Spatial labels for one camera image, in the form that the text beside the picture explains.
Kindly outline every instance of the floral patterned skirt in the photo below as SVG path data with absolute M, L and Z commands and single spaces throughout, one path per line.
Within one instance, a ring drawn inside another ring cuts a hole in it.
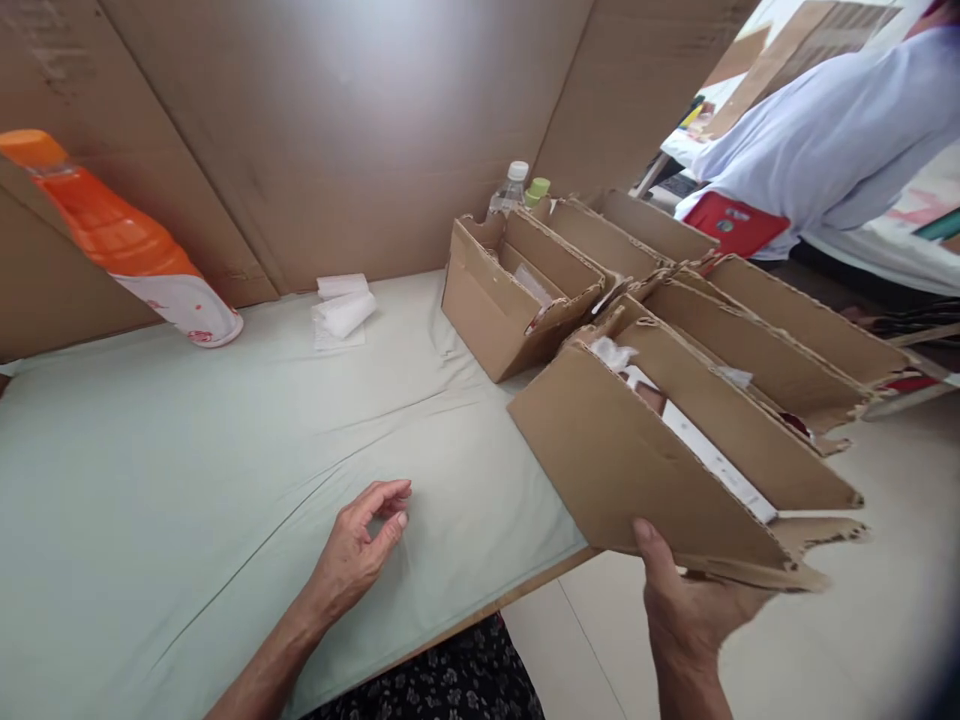
M 543 720 L 500 614 L 341 695 L 302 720 Z

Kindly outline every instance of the orange bottle cap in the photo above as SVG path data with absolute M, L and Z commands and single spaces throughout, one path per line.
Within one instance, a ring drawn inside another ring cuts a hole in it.
M 0 133 L 0 152 L 21 167 L 62 165 L 66 150 L 43 130 L 12 130 Z

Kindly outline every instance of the orange plastic bottle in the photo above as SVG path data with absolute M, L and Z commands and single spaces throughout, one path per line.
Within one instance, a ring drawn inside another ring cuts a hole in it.
M 170 233 L 73 164 L 42 130 L 0 134 L 0 152 L 26 168 L 63 215 L 84 254 L 200 347 L 220 347 L 243 329 Z

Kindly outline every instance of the person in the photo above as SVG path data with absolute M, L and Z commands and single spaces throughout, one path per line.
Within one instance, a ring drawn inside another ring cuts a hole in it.
M 409 480 L 375 482 L 337 515 L 303 590 L 206 720 L 276 720 L 324 635 L 373 586 L 407 527 Z M 371 537 L 368 525 L 384 518 Z M 644 605 L 664 720 L 732 720 L 718 674 L 724 640 L 773 595 L 682 577 L 646 520 L 634 531 L 647 580 Z M 304 720 L 542 718 L 510 635 L 494 615 L 309 713 Z
M 883 215 L 928 162 L 960 138 L 960 0 L 937 0 L 885 52 L 826 60 L 747 112 L 697 156 L 712 191 L 790 227 L 751 258 L 774 269 L 804 231 L 857 228 Z

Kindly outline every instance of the white bottle cap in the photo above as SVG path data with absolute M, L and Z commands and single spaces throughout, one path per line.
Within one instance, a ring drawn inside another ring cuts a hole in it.
M 507 171 L 507 180 L 523 182 L 527 179 L 527 173 L 530 172 L 530 166 L 523 160 L 514 160 L 510 163 L 510 169 Z

